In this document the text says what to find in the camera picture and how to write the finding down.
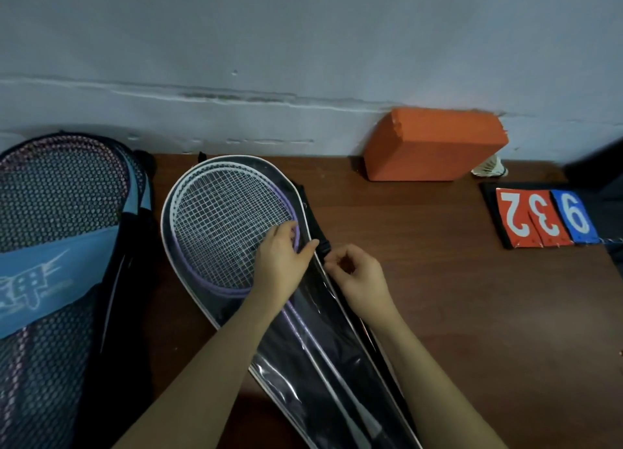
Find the yoga block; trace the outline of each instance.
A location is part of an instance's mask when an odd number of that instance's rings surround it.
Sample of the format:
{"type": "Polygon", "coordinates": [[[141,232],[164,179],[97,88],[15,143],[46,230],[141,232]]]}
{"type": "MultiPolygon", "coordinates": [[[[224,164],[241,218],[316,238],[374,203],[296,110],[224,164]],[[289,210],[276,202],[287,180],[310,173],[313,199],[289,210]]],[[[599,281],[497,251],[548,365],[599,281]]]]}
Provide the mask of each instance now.
{"type": "Polygon", "coordinates": [[[491,113],[394,108],[363,158],[373,181],[455,180],[506,144],[502,123],[491,113]]]}

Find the table surface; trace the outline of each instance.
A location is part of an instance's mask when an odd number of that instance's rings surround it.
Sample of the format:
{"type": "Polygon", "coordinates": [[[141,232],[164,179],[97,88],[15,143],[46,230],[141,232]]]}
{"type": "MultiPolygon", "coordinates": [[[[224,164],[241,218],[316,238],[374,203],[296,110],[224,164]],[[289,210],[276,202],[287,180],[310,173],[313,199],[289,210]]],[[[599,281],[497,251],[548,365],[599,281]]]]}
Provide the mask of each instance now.
{"type": "MultiPolygon", "coordinates": [[[[193,155],[157,155],[156,214],[193,155]]],[[[356,159],[269,158],[332,244],[383,265],[402,316],[510,448],[623,446],[623,281],[602,246],[505,250],[477,181],[369,182],[356,159]]],[[[509,181],[564,180],[509,162],[509,181]]],[[[166,257],[144,318],[159,395],[214,334],[166,257]]],[[[219,447],[305,444],[250,374],[219,447]]]]}

